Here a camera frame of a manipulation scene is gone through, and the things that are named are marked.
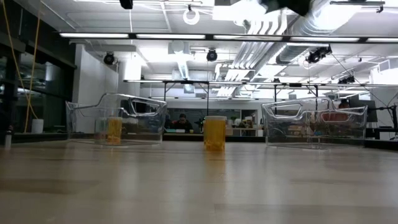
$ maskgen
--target security camera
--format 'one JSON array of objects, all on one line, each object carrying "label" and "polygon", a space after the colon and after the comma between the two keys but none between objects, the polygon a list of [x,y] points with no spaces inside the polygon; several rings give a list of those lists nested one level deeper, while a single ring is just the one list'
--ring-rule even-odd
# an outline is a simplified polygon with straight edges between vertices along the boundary
[{"label": "security camera", "polygon": [[132,0],[119,0],[123,9],[132,9]]},{"label": "security camera", "polygon": [[215,49],[210,49],[209,52],[207,53],[207,61],[209,62],[214,62],[217,60],[217,53]]},{"label": "security camera", "polygon": [[114,65],[116,63],[116,59],[113,56],[113,52],[107,52],[104,57],[104,63],[107,65]]}]

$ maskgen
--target table surface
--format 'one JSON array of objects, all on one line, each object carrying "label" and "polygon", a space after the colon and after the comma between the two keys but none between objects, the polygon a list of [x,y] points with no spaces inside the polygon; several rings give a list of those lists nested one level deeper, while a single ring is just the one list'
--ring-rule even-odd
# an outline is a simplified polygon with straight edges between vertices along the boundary
[{"label": "table surface", "polygon": [[397,223],[398,154],[202,142],[0,149],[0,223]]}]

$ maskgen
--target ventilation duct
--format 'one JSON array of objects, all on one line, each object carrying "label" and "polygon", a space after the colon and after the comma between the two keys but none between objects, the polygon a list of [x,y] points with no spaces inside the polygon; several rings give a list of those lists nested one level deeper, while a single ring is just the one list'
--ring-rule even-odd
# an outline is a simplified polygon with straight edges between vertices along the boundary
[{"label": "ventilation duct", "polygon": [[[330,35],[347,23],[361,9],[361,6],[331,5],[330,0],[314,0],[308,18],[300,17],[287,31],[287,35]],[[289,64],[306,52],[308,47],[288,46],[285,43],[274,44],[269,53],[262,59],[263,67],[275,57],[278,64]]]}]

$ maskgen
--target ceiling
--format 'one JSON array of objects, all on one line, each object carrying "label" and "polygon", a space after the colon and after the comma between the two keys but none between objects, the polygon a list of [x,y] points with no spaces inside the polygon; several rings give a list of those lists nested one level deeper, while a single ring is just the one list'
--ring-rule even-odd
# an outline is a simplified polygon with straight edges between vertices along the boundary
[{"label": "ceiling", "polygon": [[[37,13],[38,0],[15,0],[26,9]],[[183,20],[186,6],[165,5],[162,11],[160,5],[134,5],[131,11],[124,10],[119,4],[103,4],[102,2],[81,2],[74,0],[43,0],[42,18],[45,22],[59,31],[64,32],[172,32],[172,33],[209,33],[209,34],[242,34],[245,30],[233,21],[215,21],[211,15],[200,13],[200,20],[195,25],[188,25]],[[211,13],[214,1],[204,1],[200,9]],[[357,12],[345,25],[335,30],[332,35],[379,35],[398,36],[398,8],[386,7],[382,13],[376,13],[377,8],[363,8]],[[289,14],[289,23],[296,15]],[[141,52],[147,66],[143,67],[143,74],[171,73],[177,69],[177,63],[167,60],[167,40],[93,40],[90,45],[135,45]],[[212,70],[217,63],[206,61],[209,48],[215,48],[218,60],[234,60],[241,48],[241,42],[190,42],[190,51],[195,53],[194,60],[188,62],[190,70]],[[324,58],[320,63],[305,68],[300,62],[288,66],[280,79],[286,82],[306,82],[310,80],[321,82],[333,75],[344,72],[345,69],[355,69],[357,79],[366,82],[369,68],[377,62],[384,61],[384,57],[398,55],[398,45],[370,45],[370,44],[333,44],[335,58]]]}]

